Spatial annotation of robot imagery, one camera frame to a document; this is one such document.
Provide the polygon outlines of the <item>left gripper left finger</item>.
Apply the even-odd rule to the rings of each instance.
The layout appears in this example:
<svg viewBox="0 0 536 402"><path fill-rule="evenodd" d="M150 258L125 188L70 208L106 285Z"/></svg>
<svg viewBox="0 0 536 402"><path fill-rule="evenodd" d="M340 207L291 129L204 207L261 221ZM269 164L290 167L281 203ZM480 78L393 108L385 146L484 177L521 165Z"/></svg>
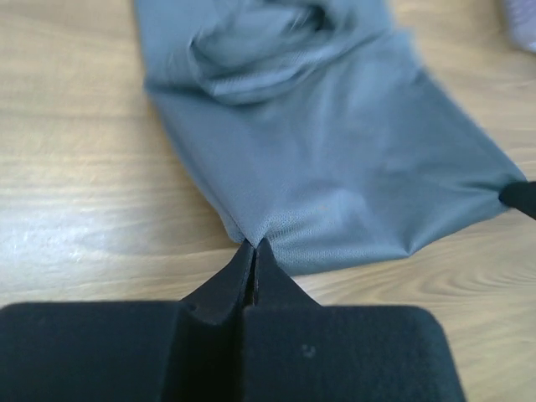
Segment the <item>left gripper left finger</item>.
<svg viewBox="0 0 536 402"><path fill-rule="evenodd" d="M25 302L1 310L4 401L231 401L255 257L179 301Z"/></svg>

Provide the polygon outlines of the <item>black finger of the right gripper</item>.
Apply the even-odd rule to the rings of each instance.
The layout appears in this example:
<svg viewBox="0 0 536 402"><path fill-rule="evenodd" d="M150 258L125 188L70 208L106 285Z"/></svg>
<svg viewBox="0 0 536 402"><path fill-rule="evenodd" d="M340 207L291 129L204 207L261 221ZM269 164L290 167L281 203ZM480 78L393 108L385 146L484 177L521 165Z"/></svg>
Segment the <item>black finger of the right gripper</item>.
<svg viewBox="0 0 536 402"><path fill-rule="evenodd" d="M535 181L510 183L501 190L498 199L503 205L536 219Z"/></svg>

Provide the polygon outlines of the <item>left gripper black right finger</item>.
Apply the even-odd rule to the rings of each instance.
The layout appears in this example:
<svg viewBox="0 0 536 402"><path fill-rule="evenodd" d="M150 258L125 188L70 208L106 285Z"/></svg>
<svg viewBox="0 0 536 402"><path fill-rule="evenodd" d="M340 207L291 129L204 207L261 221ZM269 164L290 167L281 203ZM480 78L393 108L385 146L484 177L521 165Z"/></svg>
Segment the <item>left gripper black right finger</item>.
<svg viewBox="0 0 536 402"><path fill-rule="evenodd" d="M463 401L446 335L415 306L323 307L256 251L243 313L245 401Z"/></svg>

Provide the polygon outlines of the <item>dark grey t-shirt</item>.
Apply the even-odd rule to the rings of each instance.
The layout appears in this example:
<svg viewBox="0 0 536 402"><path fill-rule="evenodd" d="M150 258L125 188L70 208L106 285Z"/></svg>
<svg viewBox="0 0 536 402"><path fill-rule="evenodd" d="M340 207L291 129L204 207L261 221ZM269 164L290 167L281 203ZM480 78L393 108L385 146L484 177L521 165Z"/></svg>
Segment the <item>dark grey t-shirt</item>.
<svg viewBox="0 0 536 402"><path fill-rule="evenodd" d="M514 162L383 1L138 1L145 85L229 237L293 275L400 259L504 210Z"/></svg>

